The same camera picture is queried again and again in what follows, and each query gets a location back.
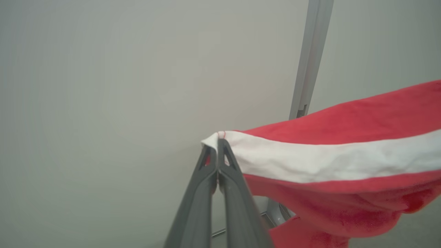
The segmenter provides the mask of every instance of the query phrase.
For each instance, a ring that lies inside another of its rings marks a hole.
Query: gray wall
[[[441,1],[335,0],[308,113],[441,79]]]
[[[0,1],[0,247],[159,246],[201,139],[288,119],[307,4]]]

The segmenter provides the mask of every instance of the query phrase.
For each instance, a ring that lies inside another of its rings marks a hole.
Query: floor
[[[388,233],[371,238],[354,238],[350,248],[440,248],[441,197],[415,214],[406,214]],[[213,238],[212,248],[226,248],[226,235]]]

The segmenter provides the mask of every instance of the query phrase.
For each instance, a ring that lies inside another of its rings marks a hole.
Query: towel
[[[441,193],[441,80],[202,143],[219,138],[253,195],[296,213],[270,230],[276,248],[347,248]]]

